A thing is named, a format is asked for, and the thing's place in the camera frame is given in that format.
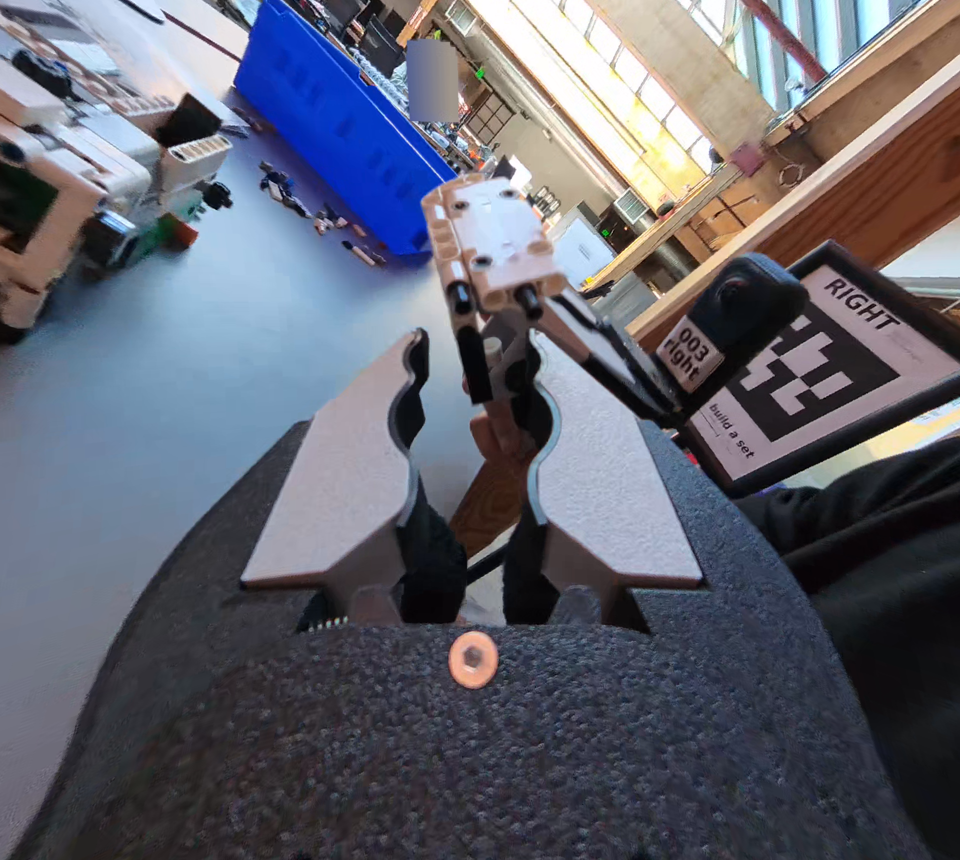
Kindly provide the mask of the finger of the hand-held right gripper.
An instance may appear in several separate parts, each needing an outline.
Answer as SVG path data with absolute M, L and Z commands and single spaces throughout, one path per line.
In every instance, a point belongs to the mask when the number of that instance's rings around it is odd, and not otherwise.
M 627 334 L 565 294 L 538 298 L 535 327 L 618 399 L 648 399 L 646 354 Z

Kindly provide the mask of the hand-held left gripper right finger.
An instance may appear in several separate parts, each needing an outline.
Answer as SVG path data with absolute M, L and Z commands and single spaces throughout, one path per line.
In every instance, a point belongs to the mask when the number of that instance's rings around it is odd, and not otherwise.
M 540 571 L 560 593 L 591 594 L 606 619 L 624 591 L 689 591 L 704 574 L 639 419 L 557 344 L 530 337 L 545 442 L 528 503 L 544 529 Z

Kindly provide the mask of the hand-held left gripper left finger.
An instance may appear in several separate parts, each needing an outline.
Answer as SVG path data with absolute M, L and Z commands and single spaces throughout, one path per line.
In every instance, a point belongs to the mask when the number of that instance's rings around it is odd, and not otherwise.
M 356 624 L 399 624 L 398 530 L 421 482 L 429 336 L 404 334 L 313 416 L 240 577 L 243 589 L 315 589 Z

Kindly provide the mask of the white lego panel assembly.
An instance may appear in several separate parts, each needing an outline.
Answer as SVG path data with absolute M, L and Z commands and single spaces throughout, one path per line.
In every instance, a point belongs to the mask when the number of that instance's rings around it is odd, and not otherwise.
M 421 201 L 430 249 L 471 402 L 507 397 L 483 327 L 503 317 L 514 336 L 541 324 L 568 280 L 535 209 L 503 178 L 455 178 Z

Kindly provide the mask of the person's right forearm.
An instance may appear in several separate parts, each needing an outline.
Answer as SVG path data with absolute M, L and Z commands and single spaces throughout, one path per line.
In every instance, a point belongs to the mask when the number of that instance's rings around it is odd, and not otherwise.
M 959 857 L 959 441 L 735 505 L 833 639 L 932 857 Z

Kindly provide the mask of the white green lego truck model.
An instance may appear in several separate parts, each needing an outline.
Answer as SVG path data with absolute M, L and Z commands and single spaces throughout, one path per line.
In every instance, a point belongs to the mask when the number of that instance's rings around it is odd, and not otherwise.
M 76 262 L 107 275 L 164 220 L 230 207 L 233 150 L 197 98 L 148 96 L 72 65 L 2 64 L 2 343 L 29 334 Z

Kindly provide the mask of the person's right hand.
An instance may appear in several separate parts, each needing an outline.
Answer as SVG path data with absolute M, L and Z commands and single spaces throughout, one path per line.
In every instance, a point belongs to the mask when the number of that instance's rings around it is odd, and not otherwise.
M 470 420 L 469 430 L 485 462 L 517 467 L 526 461 L 527 438 L 511 418 L 482 412 Z

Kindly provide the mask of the white cabinet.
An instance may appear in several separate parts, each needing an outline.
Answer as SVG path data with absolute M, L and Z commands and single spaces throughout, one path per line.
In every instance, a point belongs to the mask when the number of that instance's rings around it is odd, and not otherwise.
M 574 290 L 589 287 L 596 274 L 616 258 L 608 241 L 580 215 L 564 218 L 550 231 L 556 265 Z

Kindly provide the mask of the wooden plank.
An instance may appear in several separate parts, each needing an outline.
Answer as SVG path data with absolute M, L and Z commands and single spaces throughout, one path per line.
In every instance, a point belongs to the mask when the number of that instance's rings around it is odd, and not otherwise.
M 468 560 L 482 554 L 520 520 L 533 451 L 485 459 L 454 510 L 450 530 Z

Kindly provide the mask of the wooden beam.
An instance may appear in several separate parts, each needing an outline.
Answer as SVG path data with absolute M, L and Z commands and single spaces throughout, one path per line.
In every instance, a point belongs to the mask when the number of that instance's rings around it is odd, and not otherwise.
M 828 240 L 873 268 L 959 213 L 959 59 L 954 58 L 832 157 L 627 331 L 652 352 L 722 267 L 747 253 L 790 266 Z

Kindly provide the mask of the blue plastic bin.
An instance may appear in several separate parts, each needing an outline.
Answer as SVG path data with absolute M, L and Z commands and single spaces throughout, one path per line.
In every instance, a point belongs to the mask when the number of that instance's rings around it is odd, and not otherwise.
M 234 88 L 397 256 L 430 253 L 424 197 L 454 178 L 362 70 L 282 0 L 262 0 Z

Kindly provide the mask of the black computer monitor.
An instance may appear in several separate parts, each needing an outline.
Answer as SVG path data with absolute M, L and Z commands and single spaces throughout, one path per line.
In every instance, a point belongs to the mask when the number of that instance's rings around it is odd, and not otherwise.
M 390 78 L 404 61 L 397 37 L 379 19 L 378 0 L 320 0 L 328 32 L 353 47 L 379 74 Z

